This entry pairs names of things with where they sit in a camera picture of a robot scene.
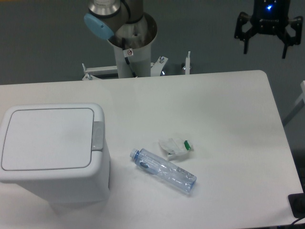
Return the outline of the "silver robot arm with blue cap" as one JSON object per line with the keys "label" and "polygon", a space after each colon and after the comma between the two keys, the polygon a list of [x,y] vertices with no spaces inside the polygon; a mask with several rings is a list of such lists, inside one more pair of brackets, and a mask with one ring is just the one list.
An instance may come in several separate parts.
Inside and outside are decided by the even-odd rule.
{"label": "silver robot arm with blue cap", "polygon": [[[277,36],[284,43],[283,58],[289,46],[301,43],[304,19],[289,18],[289,7],[288,0],[256,0],[252,15],[240,12],[234,37],[244,42],[244,53],[256,34]],[[141,0],[90,0],[88,10],[87,28],[122,49],[144,47],[156,37],[156,22],[143,11]]]}

